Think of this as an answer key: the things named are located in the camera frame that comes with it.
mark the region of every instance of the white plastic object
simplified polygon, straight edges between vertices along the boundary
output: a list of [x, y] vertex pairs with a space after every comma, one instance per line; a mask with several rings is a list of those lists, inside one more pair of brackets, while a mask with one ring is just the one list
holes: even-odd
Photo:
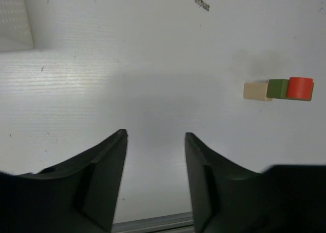
[[34, 47], [24, 0], [0, 0], [0, 51]]

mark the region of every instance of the white table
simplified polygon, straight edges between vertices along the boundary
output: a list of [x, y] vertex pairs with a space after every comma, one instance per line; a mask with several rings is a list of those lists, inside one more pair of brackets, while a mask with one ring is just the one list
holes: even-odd
[[[326, 0], [25, 0], [35, 49], [0, 54], [0, 169], [38, 172], [129, 132], [115, 222], [191, 211], [185, 132], [261, 171], [326, 162]], [[311, 102], [245, 81], [314, 78]]]

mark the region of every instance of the red cylinder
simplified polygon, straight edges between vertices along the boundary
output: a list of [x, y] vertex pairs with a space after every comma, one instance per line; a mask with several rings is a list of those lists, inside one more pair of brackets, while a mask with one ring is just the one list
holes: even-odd
[[310, 100], [313, 80], [307, 77], [290, 77], [286, 97]]

